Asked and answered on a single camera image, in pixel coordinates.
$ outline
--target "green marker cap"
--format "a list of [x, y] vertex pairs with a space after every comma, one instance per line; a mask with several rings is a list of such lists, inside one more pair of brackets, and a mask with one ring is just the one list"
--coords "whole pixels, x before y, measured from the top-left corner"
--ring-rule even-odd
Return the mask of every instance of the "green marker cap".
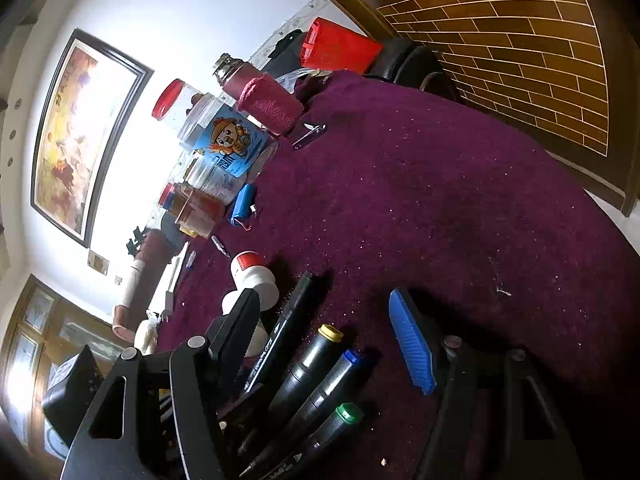
[[364, 416], [362, 410], [352, 402], [341, 404], [335, 409], [335, 413], [350, 426], [358, 424]]

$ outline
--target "marker pen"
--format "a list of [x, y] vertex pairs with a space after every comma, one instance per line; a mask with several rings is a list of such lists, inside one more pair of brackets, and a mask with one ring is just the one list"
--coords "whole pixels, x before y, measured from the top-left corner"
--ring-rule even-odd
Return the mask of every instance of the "marker pen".
[[335, 364], [342, 351], [342, 338], [342, 332], [331, 325], [324, 324], [318, 329], [304, 355], [287, 372], [267, 408], [270, 430], [279, 430], [291, 418]]
[[286, 360], [289, 356], [284, 356], [283, 350], [289, 347], [290, 338], [296, 330], [299, 330], [300, 320], [304, 317], [304, 303], [307, 293], [313, 281], [313, 274], [308, 270], [300, 277], [296, 288], [291, 293], [291, 297], [282, 310], [274, 329], [271, 331], [267, 344], [255, 362], [254, 368], [249, 374], [249, 378], [244, 385], [244, 392], [249, 393], [256, 384], [265, 383], [269, 375], [278, 368], [278, 364]]
[[313, 434], [309, 435], [299, 446], [275, 467], [265, 480], [291, 480], [299, 475], [307, 466], [324, 453], [327, 448], [343, 433], [357, 426], [364, 414], [353, 403], [345, 402], [329, 415]]
[[326, 377], [313, 390], [292, 419], [252, 461], [258, 474], [269, 471], [291, 450], [296, 441], [316, 429], [318, 424], [338, 406], [353, 386], [360, 356], [347, 350]]

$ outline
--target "yellow marker cap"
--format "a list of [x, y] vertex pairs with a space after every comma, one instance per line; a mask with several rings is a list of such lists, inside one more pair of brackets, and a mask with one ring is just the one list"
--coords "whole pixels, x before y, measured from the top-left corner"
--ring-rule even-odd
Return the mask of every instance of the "yellow marker cap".
[[335, 326], [326, 324], [322, 325], [318, 329], [318, 332], [333, 343], [339, 343], [344, 337], [344, 334], [342, 334], [342, 332], [340, 332]]

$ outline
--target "purple tablecloth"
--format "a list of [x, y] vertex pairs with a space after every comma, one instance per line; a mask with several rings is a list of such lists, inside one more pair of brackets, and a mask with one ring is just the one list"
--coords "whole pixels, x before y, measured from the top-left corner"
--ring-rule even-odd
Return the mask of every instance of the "purple tablecloth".
[[[328, 132], [298, 152], [281, 140], [257, 181], [257, 224], [217, 229], [232, 254], [263, 254], [283, 294], [303, 270], [330, 270], [310, 332], [351, 326], [358, 348], [382, 355], [358, 398], [374, 408], [333, 472], [313, 476], [408, 479], [415, 468], [437, 403], [412, 386], [388, 321], [389, 293], [406, 286], [446, 332], [535, 355], [588, 478], [629, 478], [640, 259], [623, 235], [540, 146], [494, 118], [348, 72], [321, 90], [291, 137], [303, 123]], [[233, 288], [213, 243], [193, 248], [159, 349], [203, 332]]]

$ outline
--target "screw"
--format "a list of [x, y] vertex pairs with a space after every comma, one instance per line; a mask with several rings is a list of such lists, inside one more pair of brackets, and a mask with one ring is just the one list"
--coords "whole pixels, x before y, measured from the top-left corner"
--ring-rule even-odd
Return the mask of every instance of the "screw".
[[524, 353], [524, 350], [521, 350], [520, 348], [511, 351], [511, 359], [513, 359], [514, 361], [521, 363], [526, 358], [527, 355]]
[[190, 348], [200, 348], [204, 343], [205, 339], [201, 335], [195, 335], [187, 341]]
[[133, 346], [130, 346], [129, 348], [125, 348], [122, 351], [122, 353], [120, 354], [120, 357], [122, 357], [125, 361], [129, 361], [133, 359], [137, 354], [138, 354], [138, 350]]
[[448, 335], [446, 336], [446, 338], [444, 338], [444, 346], [455, 350], [456, 348], [460, 348], [462, 346], [462, 339], [457, 335]]

